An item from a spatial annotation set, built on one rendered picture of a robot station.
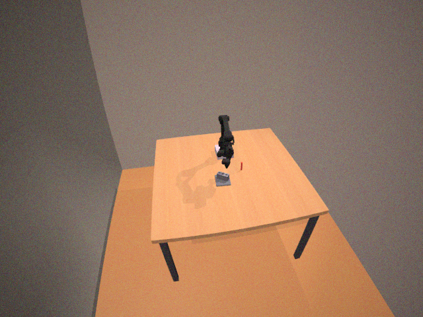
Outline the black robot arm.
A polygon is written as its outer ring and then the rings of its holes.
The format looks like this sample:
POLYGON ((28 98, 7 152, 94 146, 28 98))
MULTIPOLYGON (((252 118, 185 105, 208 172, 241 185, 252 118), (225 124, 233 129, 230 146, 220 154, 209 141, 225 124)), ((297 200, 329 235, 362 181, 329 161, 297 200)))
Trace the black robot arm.
POLYGON ((220 147, 217 152, 217 157, 225 157, 223 152, 225 149, 227 156, 233 156, 234 151, 232 145, 234 145, 235 139, 232 132, 229 129, 229 116, 222 115, 219 116, 219 122, 221 124, 221 137, 219 138, 218 145, 220 147), (233 140, 233 142, 231 142, 233 140))

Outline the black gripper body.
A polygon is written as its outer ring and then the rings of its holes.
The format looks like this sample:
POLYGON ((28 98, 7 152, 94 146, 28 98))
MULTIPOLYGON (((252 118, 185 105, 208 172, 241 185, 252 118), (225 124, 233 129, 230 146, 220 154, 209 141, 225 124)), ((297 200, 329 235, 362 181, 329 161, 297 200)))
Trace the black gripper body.
POLYGON ((221 161, 221 163, 222 163, 222 164, 226 164, 226 165, 230 165, 231 160, 230 160, 229 158, 230 158, 231 156, 229 157, 229 156, 227 156, 227 155, 226 155, 225 149, 224 149, 224 151, 223 151, 223 152, 225 153, 225 157, 226 157, 226 158, 223 158, 223 159, 222 159, 222 161, 221 161))

